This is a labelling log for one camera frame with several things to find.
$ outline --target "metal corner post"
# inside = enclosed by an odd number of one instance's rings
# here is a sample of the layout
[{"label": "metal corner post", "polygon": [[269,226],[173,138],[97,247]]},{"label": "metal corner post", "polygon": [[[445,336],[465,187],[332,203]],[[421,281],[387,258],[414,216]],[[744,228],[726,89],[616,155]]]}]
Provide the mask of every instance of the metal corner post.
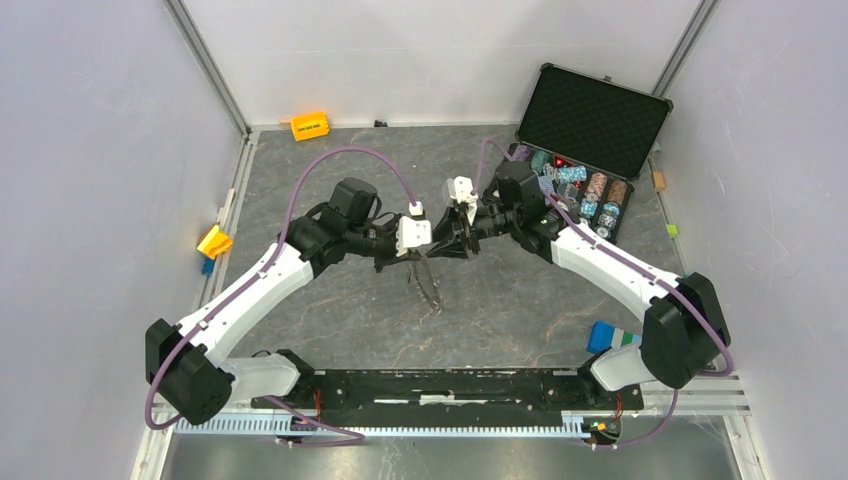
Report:
[{"label": "metal corner post", "polygon": [[174,18],[174,22],[176,22],[177,27],[180,29],[180,32],[182,32],[183,37],[185,37],[186,43],[188,43],[191,52],[194,54],[195,58],[197,58],[197,63],[200,64],[200,68],[203,70],[203,73],[206,75],[209,83],[212,84],[212,88],[215,89],[215,93],[224,105],[224,109],[227,111],[227,116],[230,117],[230,121],[233,122],[233,126],[236,127],[236,130],[238,130],[242,136],[247,137],[250,135],[250,124],[247,122],[247,119],[244,118],[244,115],[241,113],[241,109],[239,109],[238,103],[236,103],[235,97],[233,97],[233,93],[230,91],[229,87],[227,87],[227,83],[224,81],[221,71],[218,70],[218,66],[215,64],[212,54],[209,53],[209,48],[206,47],[206,43],[200,36],[197,26],[191,19],[191,15],[189,15],[185,3],[183,3],[182,0],[164,1],[165,5],[168,7],[168,11],[171,12],[171,16]]},{"label": "metal corner post", "polygon": [[674,51],[671,52],[668,62],[666,62],[662,73],[660,73],[657,79],[656,85],[654,85],[654,89],[651,91],[653,95],[662,97],[666,94],[671,86],[671,82],[674,81],[674,77],[677,76],[677,72],[680,71],[680,67],[683,65],[686,57],[689,56],[692,46],[695,44],[695,41],[698,39],[698,36],[704,29],[704,25],[710,19],[718,3],[719,0],[701,0],[698,3],[695,13],[689,19],[689,24],[686,25],[683,35],[681,35],[680,40],[674,47]]}]

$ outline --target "blue block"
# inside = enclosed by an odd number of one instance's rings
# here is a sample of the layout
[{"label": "blue block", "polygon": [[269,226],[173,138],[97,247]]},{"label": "blue block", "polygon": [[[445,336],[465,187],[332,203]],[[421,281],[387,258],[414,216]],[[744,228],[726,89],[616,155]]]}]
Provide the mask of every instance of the blue block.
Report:
[{"label": "blue block", "polygon": [[592,355],[603,352],[612,345],[612,336],[615,333],[615,327],[604,322],[595,322],[592,325],[592,332],[589,333],[589,345],[586,350]]},{"label": "blue block", "polygon": [[212,260],[209,257],[203,259],[203,269],[201,272],[207,277],[212,276],[212,272],[215,270],[215,260]]}]

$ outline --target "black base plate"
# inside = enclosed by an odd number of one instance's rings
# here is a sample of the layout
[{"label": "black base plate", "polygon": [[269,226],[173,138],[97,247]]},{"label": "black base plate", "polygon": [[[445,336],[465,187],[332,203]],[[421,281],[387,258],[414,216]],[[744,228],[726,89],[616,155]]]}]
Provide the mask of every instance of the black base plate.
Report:
[{"label": "black base plate", "polygon": [[[318,392],[321,421],[340,427],[561,426],[564,410],[614,411],[616,394],[626,410],[644,407],[638,385],[598,393],[559,368],[307,371],[283,400],[316,409]],[[262,398],[252,406],[275,408]]]}]

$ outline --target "wire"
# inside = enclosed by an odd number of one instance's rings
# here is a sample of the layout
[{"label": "wire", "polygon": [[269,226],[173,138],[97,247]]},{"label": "wire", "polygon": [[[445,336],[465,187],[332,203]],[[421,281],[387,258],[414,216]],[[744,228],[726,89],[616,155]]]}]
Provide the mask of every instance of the wire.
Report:
[{"label": "wire", "polygon": [[724,344],[724,342],[721,341],[721,339],[719,338],[719,336],[715,332],[715,330],[713,330],[712,326],[710,326],[710,323],[707,322],[707,319],[704,318],[704,316],[701,314],[701,312],[698,311],[697,308],[695,308],[695,305],[693,305],[692,302],[689,301],[689,299],[687,299],[676,288],[669,285],[665,280],[663,280],[661,278],[657,278],[656,275],[654,275],[650,271],[646,270],[641,265],[637,264],[636,262],[630,260],[629,258],[621,255],[620,253],[618,253],[615,250],[613,250],[612,248],[610,248],[606,244],[606,242],[595,240],[594,238],[592,238],[592,236],[590,234],[586,233],[582,228],[578,228],[577,224],[574,223],[574,220],[572,220],[571,217],[569,217],[568,214],[565,212],[565,210],[563,210],[562,207],[559,206],[559,202],[556,201],[554,196],[552,196],[549,192],[542,192],[542,193],[545,194],[545,196],[548,198],[548,201],[550,202],[550,204],[553,205],[553,207],[556,209],[557,213],[560,214],[560,216],[565,220],[565,222],[568,224],[568,226],[571,227],[572,229],[574,229],[574,231],[577,232],[577,234],[580,235],[583,238],[583,240],[585,240],[589,244],[591,244],[592,247],[597,248],[598,250],[606,253],[610,257],[617,260],[619,263],[630,268],[631,270],[638,273],[639,275],[645,277],[646,279],[648,279],[648,281],[653,282],[653,283],[659,285],[660,287],[662,287],[663,290],[665,290],[666,292],[671,294],[671,296],[673,296],[675,299],[677,299],[677,301],[679,301],[683,305],[683,307],[686,308],[686,310],[695,318],[695,320],[698,322],[698,324],[701,326],[701,328],[704,329],[707,336],[710,337],[710,340],[712,340],[712,342],[715,344],[718,351],[721,352],[721,355],[724,357],[724,361],[727,363],[727,366],[722,371],[719,371],[719,372],[703,372],[702,375],[707,376],[707,377],[726,377],[726,376],[730,375],[731,373],[733,373],[733,369],[735,367],[735,364],[733,363],[733,357],[730,355],[730,351],[727,349],[727,346]]},{"label": "wire", "polygon": [[323,209],[323,208],[324,208],[324,207],[326,207],[326,206],[327,206],[327,202],[321,202],[321,203],[319,203],[318,205],[315,205],[314,207],[312,207],[312,208],[310,208],[309,210],[307,210],[307,211],[306,211],[306,213],[305,213],[303,216],[304,216],[304,217],[312,218],[312,217],[314,217],[315,215],[318,215],[318,212],[320,212],[320,211],[321,211],[321,209]]},{"label": "wire", "polygon": [[379,217],[377,217],[377,215],[380,214],[380,210],[383,209],[383,201],[380,200],[380,197],[376,196],[376,197],[374,197],[374,199],[376,200],[376,205],[374,206],[374,214],[371,215],[371,217],[368,219],[368,223],[374,223],[374,220],[379,218]]},{"label": "wire", "polygon": [[[733,357],[730,356],[730,352],[727,350],[727,346],[724,345],[724,342],[722,342],[721,339],[718,337],[718,334],[715,333],[715,330],[713,330],[713,328],[707,322],[707,319],[704,318],[703,315],[701,315],[701,312],[699,312],[694,305],[692,305],[692,302],[690,302],[685,296],[683,296],[682,293],[678,292],[677,289],[669,285],[667,282],[658,279],[656,275],[642,268],[642,266],[640,266],[639,264],[631,261],[630,259],[616,252],[615,250],[609,248],[603,241],[596,241],[594,238],[592,238],[591,235],[583,231],[583,229],[579,228],[577,224],[574,223],[574,220],[572,220],[571,217],[568,216],[568,213],[566,213],[565,210],[560,207],[559,202],[554,198],[553,195],[551,195],[549,192],[542,193],[545,194],[545,197],[548,198],[550,204],[554,207],[554,209],[556,209],[557,213],[559,213],[560,216],[565,220],[565,223],[567,223],[569,227],[571,227],[575,232],[577,232],[577,234],[580,235],[583,240],[591,244],[594,248],[597,248],[598,250],[609,255],[610,257],[618,260],[619,263],[629,267],[631,270],[635,271],[636,273],[642,275],[651,282],[654,282],[660,287],[662,287],[665,291],[674,296],[674,298],[676,298],[686,308],[686,310],[690,314],[692,314],[693,317],[695,317],[695,320],[698,321],[698,324],[701,325],[701,328],[704,329],[704,331],[707,333],[707,336],[710,337],[710,340],[715,343],[715,346],[724,356],[724,360],[727,363],[727,367],[724,370],[720,372],[704,372],[703,375],[711,377],[725,377],[727,375],[730,375],[731,372],[733,372]],[[636,445],[638,443],[644,442],[645,440],[653,438],[654,436],[665,430],[665,427],[671,421],[671,417],[674,414],[674,409],[675,407],[677,407],[678,396],[679,393],[677,390],[675,390],[671,397],[671,406],[668,409],[668,413],[666,413],[665,417],[663,417],[660,424],[657,425],[657,428],[655,428],[651,433],[639,438],[635,438],[633,440],[628,440],[624,443],[619,443],[616,445],[597,445],[593,448],[612,450],[616,448],[626,447],[628,445]]]},{"label": "wire", "polygon": [[242,293],[246,292],[254,283],[256,283],[260,278],[264,277],[268,270],[276,265],[277,259],[283,252],[283,249],[286,245],[286,235],[288,235],[289,224],[291,223],[291,217],[294,213],[295,202],[297,201],[297,194],[300,192],[300,189],[303,187],[304,182],[306,182],[306,177],[312,173],[312,170],[315,169],[321,162],[324,160],[338,155],[344,152],[360,152],[371,155],[372,157],[376,157],[379,160],[382,160],[383,163],[388,165],[389,168],[395,173],[400,180],[401,185],[403,185],[403,189],[406,191],[406,195],[409,197],[410,205],[415,205],[418,201],[415,199],[415,194],[412,193],[412,188],[409,186],[409,182],[406,177],[403,176],[400,169],[392,162],[389,157],[383,155],[382,153],[367,147],[356,147],[356,146],[345,146],[334,148],[327,152],[324,152],[318,158],[312,161],[307,167],[306,170],[300,175],[297,183],[294,186],[294,190],[292,191],[291,198],[289,199],[288,207],[286,208],[286,217],[283,220],[283,228],[280,231],[280,239],[277,242],[277,246],[274,248],[274,252],[271,254],[271,257],[268,259],[265,264],[259,268],[259,271],[256,275],[250,277],[247,281],[245,281],[240,287],[238,287],[231,294],[227,295],[220,303],[211,308],[203,318],[197,322],[197,325],[194,326],[171,350],[170,353],[165,357],[165,360],[159,366],[159,370],[156,372],[156,375],[153,376],[153,380],[150,382],[150,390],[147,391],[147,398],[144,401],[144,422],[147,424],[148,428],[151,430],[163,430],[165,428],[170,427],[171,425],[177,423],[181,415],[176,415],[173,418],[165,421],[164,423],[156,423],[153,420],[153,401],[156,398],[156,392],[159,391],[159,385],[162,383],[162,379],[165,377],[165,373],[171,368],[171,364],[174,363],[179,352],[185,348],[186,345],[194,338],[198,333],[203,330],[203,325],[208,324],[208,322],[212,321],[216,315],[221,313],[222,310],[227,308],[227,305],[233,302],[236,298],[238,298]]},{"label": "wire", "polygon": [[326,423],[319,422],[318,420],[311,419],[311,418],[307,417],[306,415],[298,412],[297,410],[295,410],[294,408],[292,408],[291,406],[289,406],[288,404],[286,404],[285,402],[283,402],[282,400],[280,400],[279,398],[277,398],[275,396],[266,395],[264,398],[265,398],[265,400],[268,400],[269,402],[273,403],[274,405],[282,408],[283,410],[289,412],[290,414],[292,414],[295,417],[299,418],[300,420],[308,423],[309,425],[312,425],[315,428],[320,428],[322,430],[328,430],[330,432],[339,433],[339,434],[342,434],[342,435],[347,435],[347,436],[353,437],[353,438],[349,438],[347,440],[334,440],[332,442],[292,443],[292,444],[290,444],[292,447],[296,447],[296,448],[341,447],[341,446],[344,446],[344,445],[357,445],[357,444],[362,443],[365,440],[365,435],[363,435],[361,433],[353,432],[353,431],[350,431],[350,430],[345,430],[345,429],[339,428],[339,427],[334,427],[332,425],[327,425]]},{"label": "wire", "polygon": [[621,418],[621,414],[624,413],[624,403],[621,401],[621,394],[615,394],[615,414],[612,417],[612,423],[618,421]]},{"label": "wire", "polygon": [[474,184],[471,186],[471,195],[477,194],[477,187],[480,185],[480,179],[483,177],[483,163],[486,161],[486,145],[492,145],[501,151],[504,157],[509,161],[515,161],[512,155],[499,143],[495,142],[495,137],[489,137],[483,140],[480,144],[480,158],[477,160],[477,176],[474,177]]}]

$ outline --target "orange object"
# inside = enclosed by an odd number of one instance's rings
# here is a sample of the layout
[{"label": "orange object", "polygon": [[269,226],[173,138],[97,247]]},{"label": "orange object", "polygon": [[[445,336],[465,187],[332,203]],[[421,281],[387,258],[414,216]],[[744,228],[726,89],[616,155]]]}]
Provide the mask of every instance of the orange object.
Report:
[{"label": "orange object", "polygon": [[327,121],[327,114],[324,112],[294,117],[289,123],[291,123],[292,135],[294,135],[296,142],[330,133],[330,123]]},{"label": "orange object", "polygon": [[665,176],[662,172],[654,172],[652,178],[654,180],[654,190],[657,192],[665,190]]},{"label": "orange object", "polygon": [[226,252],[233,246],[233,241],[226,233],[221,231],[218,224],[212,225],[212,228],[203,235],[200,239],[200,244],[197,246],[197,251],[215,260],[218,255]]}]

